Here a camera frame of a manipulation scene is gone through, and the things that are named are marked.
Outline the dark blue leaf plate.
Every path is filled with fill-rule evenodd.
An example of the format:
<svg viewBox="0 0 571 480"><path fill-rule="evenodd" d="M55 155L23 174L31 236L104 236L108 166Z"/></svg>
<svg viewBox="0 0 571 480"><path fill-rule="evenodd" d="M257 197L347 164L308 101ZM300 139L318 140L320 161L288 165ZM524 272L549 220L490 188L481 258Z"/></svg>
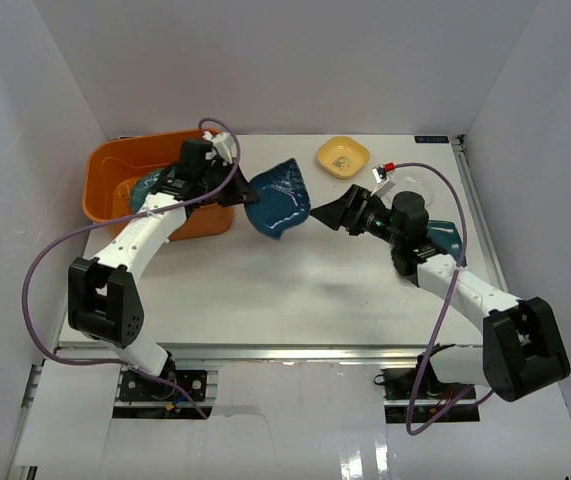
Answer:
<svg viewBox="0 0 571 480"><path fill-rule="evenodd" d="M259 200L244 205L252 227L272 240L303 224L310 215L311 200L298 162L288 159L254 176L249 186Z"/></svg>

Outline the teal scalloped round plate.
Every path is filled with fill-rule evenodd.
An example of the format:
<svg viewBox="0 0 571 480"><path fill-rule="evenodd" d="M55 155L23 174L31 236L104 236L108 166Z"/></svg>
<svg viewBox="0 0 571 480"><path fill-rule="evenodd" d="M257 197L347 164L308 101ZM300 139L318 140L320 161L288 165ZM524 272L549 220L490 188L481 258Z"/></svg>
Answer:
<svg viewBox="0 0 571 480"><path fill-rule="evenodd" d="M136 181L131 189L129 205L133 213L137 213L144 205L145 200L157 183L163 169L154 170Z"/></svg>

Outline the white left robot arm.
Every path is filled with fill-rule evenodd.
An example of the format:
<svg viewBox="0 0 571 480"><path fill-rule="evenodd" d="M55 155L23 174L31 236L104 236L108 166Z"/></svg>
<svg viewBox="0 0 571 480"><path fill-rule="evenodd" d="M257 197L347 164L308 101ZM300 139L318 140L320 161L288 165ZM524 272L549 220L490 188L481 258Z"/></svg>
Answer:
<svg viewBox="0 0 571 480"><path fill-rule="evenodd" d="M240 143L231 134L185 140L177 162L163 168L139 210L93 258L68 270L71 329L107 344L126 366L143 373L142 387L164 399L176 387L169 353L144 329L138 291L142 273L169 237L204 205L255 203L259 195L240 170Z"/></svg>

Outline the teal square plate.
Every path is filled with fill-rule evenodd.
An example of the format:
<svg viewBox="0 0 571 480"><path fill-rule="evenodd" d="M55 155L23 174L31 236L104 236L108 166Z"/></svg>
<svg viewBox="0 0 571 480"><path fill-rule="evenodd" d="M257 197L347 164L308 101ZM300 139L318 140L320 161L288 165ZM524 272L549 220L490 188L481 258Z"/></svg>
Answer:
<svg viewBox="0 0 571 480"><path fill-rule="evenodd" d="M458 260L462 250L461 236L454 222L446 220L429 220L427 234L431 242L440 247L444 254Z"/></svg>

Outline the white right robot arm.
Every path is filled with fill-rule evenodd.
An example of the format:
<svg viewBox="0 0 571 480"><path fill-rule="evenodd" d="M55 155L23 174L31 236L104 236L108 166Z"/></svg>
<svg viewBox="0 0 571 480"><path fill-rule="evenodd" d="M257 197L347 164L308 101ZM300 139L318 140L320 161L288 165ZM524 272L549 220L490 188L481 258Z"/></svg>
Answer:
<svg viewBox="0 0 571 480"><path fill-rule="evenodd" d="M423 353L428 363L416 374L416 384L424 396L440 398L458 383L487 386L514 402L569 376L569 358L549 303L539 297L520 299L458 267L431 238L419 194L401 192L386 206L353 185L311 215L332 230L368 233L388 243L400 277L447 300L480 331L478 347L441 345Z"/></svg>

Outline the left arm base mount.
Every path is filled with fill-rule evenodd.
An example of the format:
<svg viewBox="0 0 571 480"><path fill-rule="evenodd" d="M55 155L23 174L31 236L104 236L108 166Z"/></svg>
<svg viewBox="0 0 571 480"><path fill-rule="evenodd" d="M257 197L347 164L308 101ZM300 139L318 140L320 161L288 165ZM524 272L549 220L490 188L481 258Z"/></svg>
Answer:
<svg viewBox="0 0 571 480"><path fill-rule="evenodd" d="M178 370L170 381L179 385L190 397L201 402L206 398L208 373L206 370ZM182 393L171 386L145 379L131 370L121 375L116 398L121 402L169 402L181 397Z"/></svg>

